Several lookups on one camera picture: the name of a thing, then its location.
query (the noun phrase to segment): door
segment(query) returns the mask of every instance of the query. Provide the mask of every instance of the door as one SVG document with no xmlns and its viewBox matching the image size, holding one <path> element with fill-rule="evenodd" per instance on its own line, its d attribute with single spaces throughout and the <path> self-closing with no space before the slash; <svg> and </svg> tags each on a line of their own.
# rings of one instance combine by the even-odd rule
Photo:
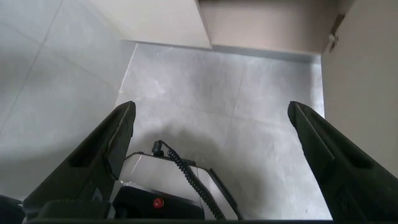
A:
<svg viewBox="0 0 398 224">
<path fill-rule="evenodd" d="M 357 0 L 322 55 L 325 118 L 398 177 L 398 1 Z"/>
</svg>

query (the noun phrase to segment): coiled cable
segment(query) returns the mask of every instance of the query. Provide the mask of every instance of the coiled cable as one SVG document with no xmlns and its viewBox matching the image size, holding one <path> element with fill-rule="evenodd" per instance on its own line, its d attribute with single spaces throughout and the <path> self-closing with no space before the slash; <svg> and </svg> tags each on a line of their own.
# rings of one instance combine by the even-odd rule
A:
<svg viewBox="0 0 398 224">
<path fill-rule="evenodd" d="M 167 151 L 167 155 L 170 157 L 171 160 L 176 163 L 178 168 L 184 173 L 185 178 L 188 180 L 188 183 L 195 189 L 195 191 L 199 194 L 201 199 L 207 204 L 210 211 L 213 213 L 214 217 L 217 220 L 225 220 L 225 216 L 221 209 L 218 207 L 217 203 L 215 202 L 212 194 L 209 190 L 203 185 L 202 182 L 198 179 L 198 177 L 192 172 L 191 168 L 187 166 L 187 164 L 181 159 L 181 157 L 175 152 L 169 145 L 167 145 L 163 140 L 159 140 L 158 142 L 158 149 L 162 147 L 162 144 L 169 149 Z"/>
</svg>

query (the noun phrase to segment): red button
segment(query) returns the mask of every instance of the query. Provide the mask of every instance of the red button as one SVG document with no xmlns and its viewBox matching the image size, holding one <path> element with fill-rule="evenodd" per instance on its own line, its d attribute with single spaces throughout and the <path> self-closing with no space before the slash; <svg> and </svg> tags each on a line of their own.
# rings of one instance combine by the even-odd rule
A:
<svg viewBox="0 0 398 224">
<path fill-rule="evenodd" d="M 164 205 L 164 201 L 161 198 L 157 198 L 154 200 L 154 208 L 162 208 Z"/>
</svg>

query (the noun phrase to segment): black device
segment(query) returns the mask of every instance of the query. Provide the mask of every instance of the black device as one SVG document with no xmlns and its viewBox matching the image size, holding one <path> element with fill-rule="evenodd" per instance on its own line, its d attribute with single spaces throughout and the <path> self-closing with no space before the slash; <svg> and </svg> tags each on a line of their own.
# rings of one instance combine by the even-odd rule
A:
<svg viewBox="0 0 398 224">
<path fill-rule="evenodd" d="M 11 198 L 0 197 L 0 218 L 6 217 L 17 223 L 26 215 L 28 223 L 37 224 L 175 222 L 106 219 L 111 208 L 108 200 L 114 181 L 121 173 L 132 136 L 135 110 L 131 101 L 115 108 L 23 201 L 22 206 Z M 398 179 L 310 107 L 292 101 L 287 114 L 333 221 L 398 221 Z M 186 162 L 181 162 L 181 158 L 174 161 L 184 171 Z"/>
</svg>

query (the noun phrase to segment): gray tile floor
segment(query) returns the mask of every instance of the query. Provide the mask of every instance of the gray tile floor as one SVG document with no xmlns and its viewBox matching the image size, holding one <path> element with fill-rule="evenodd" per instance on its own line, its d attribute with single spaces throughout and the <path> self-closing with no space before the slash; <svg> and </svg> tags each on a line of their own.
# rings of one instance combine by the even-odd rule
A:
<svg viewBox="0 0 398 224">
<path fill-rule="evenodd" d="M 129 152 L 163 139 L 214 168 L 245 218 L 330 219 L 287 107 L 323 114 L 319 65 L 138 44 L 117 105 L 137 104 Z"/>
<path fill-rule="evenodd" d="M 0 195 L 23 200 L 114 107 L 135 43 L 87 4 L 0 0 Z"/>
</svg>

